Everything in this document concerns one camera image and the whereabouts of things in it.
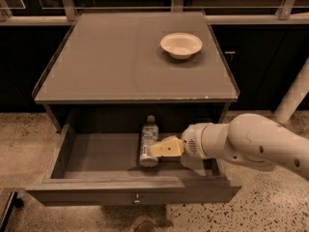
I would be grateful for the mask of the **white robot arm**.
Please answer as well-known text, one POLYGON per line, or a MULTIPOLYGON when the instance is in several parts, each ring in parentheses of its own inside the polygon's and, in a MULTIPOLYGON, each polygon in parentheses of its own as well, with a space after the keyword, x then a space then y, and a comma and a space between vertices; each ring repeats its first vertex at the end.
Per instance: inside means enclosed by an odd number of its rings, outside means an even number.
POLYGON ((260 171, 277 165, 309 180, 309 140, 258 114, 244 113, 228 124, 190 125, 150 147, 155 157, 220 159, 260 171))

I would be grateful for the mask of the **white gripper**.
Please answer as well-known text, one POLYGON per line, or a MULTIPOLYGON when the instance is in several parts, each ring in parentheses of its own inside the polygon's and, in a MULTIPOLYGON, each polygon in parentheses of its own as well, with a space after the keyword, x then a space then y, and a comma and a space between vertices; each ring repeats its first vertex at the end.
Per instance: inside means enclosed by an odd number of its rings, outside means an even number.
POLYGON ((163 138, 150 147, 154 157, 179 157, 184 151, 192 158, 203 160, 206 154, 202 147, 202 134, 207 125, 199 123, 190 125, 182 134, 182 140, 175 135, 163 138))

